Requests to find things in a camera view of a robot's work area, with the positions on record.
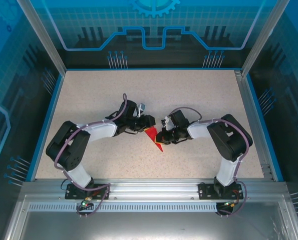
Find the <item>speckled tabletop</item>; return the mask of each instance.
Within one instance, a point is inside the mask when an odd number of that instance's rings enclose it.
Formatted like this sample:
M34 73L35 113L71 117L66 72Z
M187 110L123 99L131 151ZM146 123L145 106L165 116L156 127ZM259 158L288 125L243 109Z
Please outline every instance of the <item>speckled tabletop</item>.
M122 93L137 104L146 105L145 113L155 117L158 131L161 119L173 109L187 106L200 111L204 120L230 113L251 133L233 70L68 71L36 178L64 178L45 154L47 144L63 122L102 120L119 109ZM197 119L196 113L183 112L189 121ZM144 132L121 134L90 143L82 163L92 177L109 179L213 178L220 167L221 156L210 138L165 145L163 150ZM263 177L254 146L238 176Z

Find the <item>enclosure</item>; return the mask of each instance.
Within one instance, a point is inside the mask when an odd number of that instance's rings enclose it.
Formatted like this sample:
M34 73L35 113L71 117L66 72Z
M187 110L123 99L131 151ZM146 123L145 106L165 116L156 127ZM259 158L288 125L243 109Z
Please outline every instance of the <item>enclosure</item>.
M253 140L239 214L201 199L221 163L212 138L161 151L145 132L87 145L81 163L111 186L75 214L46 148L123 93L158 132L178 107L235 117ZM298 240L298 0L0 1L0 239L81 238Z

